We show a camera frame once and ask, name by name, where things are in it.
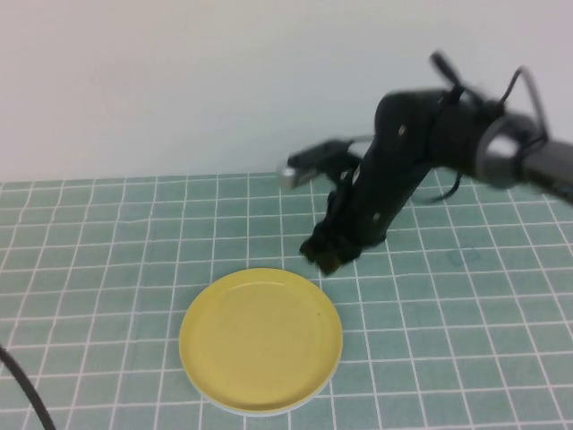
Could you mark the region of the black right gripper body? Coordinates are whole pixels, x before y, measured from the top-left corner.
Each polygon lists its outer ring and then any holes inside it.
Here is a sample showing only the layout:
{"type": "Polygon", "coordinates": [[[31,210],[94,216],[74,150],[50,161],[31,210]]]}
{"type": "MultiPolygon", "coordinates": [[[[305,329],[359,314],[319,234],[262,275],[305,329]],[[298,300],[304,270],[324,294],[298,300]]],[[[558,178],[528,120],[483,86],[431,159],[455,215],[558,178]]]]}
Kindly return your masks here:
{"type": "Polygon", "coordinates": [[[364,250],[386,238],[390,223],[390,191],[379,177],[339,177],[327,198],[327,209],[312,235],[333,247],[353,245],[364,250]]]}

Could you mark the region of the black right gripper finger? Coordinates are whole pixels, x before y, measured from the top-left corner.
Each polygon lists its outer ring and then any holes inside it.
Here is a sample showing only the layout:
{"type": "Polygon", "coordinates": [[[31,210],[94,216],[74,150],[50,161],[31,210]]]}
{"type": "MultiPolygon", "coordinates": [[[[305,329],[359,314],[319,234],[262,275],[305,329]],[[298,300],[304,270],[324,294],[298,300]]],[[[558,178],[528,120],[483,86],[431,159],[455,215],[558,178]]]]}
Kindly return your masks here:
{"type": "Polygon", "coordinates": [[[333,247],[325,253],[324,273],[330,275],[341,267],[351,263],[361,255],[359,246],[344,245],[333,247]]]}
{"type": "Polygon", "coordinates": [[[300,246],[300,254],[320,270],[335,269],[335,251],[331,243],[320,236],[311,235],[300,246]]]}

